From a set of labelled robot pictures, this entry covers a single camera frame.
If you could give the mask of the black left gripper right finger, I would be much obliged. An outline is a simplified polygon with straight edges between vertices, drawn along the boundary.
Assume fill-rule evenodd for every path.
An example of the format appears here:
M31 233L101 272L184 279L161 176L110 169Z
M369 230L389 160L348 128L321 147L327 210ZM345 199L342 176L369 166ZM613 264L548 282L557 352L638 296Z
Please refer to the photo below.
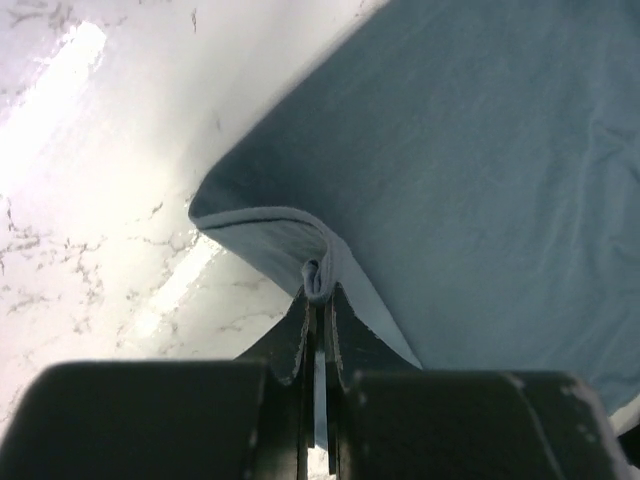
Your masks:
M595 392L573 375L423 371L336 288L324 308L330 471L339 479L627 479Z

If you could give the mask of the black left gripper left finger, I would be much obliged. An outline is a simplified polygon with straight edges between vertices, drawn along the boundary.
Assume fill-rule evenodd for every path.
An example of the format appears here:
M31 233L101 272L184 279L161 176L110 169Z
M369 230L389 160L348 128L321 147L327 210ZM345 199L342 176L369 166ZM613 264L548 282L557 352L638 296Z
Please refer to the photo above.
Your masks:
M67 362L27 389L5 479L303 479L313 441L310 307L233 360Z

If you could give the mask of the grey-blue t shirt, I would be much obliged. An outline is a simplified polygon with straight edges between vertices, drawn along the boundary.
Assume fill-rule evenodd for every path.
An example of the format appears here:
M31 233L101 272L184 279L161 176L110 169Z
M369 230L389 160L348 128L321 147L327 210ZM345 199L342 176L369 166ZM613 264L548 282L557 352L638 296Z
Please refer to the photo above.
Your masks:
M341 286L426 369L639 395L639 5L392 1L207 174L189 216L290 294Z

